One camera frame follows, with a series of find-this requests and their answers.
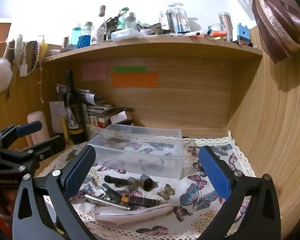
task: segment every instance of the silver pen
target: silver pen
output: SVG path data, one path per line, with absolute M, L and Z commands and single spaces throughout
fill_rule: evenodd
M 117 203 L 113 203 L 111 201 L 108 201 L 108 200 L 105 200 L 105 199 L 102 199 L 102 198 L 98 198 L 98 197 L 94 197 L 94 196 L 91 196 L 89 194 L 86 194 L 85 197 L 88 200 L 93 201 L 97 204 L 101 204 L 101 205 L 104 205 L 104 206 L 114 206 L 114 207 L 117 207 L 117 208 L 125 210 L 125 211 L 130 211 L 130 207 L 125 206 L 125 205 L 120 205 L 120 204 L 117 204 Z

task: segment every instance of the silver screw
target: silver screw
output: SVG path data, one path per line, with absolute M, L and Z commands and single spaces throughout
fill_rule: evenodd
M 61 173 L 60 170 L 54 170 L 54 171 L 52 172 L 52 176 L 54 176 L 54 177 L 59 176 L 60 173 Z
M 29 179 L 30 178 L 30 174 L 27 173 L 26 175 L 23 176 L 23 179 Z
M 235 174 L 237 177 L 241 177 L 241 176 L 242 176 L 242 171 L 235 170 L 235 171 L 234 171 L 234 174 Z
M 269 174 L 265 174 L 263 176 L 265 177 L 266 180 L 271 180 L 271 176 Z

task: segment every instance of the bottle with blue beads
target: bottle with blue beads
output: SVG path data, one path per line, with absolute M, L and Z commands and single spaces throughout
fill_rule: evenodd
M 84 29 L 79 32 L 78 48 L 90 46 L 92 22 L 86 22 Z

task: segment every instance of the wine bottle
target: wine bottle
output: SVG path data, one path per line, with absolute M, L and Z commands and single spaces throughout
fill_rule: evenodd
M 80 96 L 73 85 L 72 70 L 66 71 L 67 91 L 63 97 L 66 110 L 66 119 L 71 139 L 74 144 L 86 141 L 85 124 L 80 107 Z

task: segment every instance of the mascara tube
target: mascara tube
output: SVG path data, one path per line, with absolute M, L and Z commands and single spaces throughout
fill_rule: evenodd
M 125 194 L 124 196 L 122 196 L 121 202 L 131 206 L 141 206 L 141 207 L 155 207 L 160 205 L 160 202 L 157 199 L 136 197 L 129 194 Z

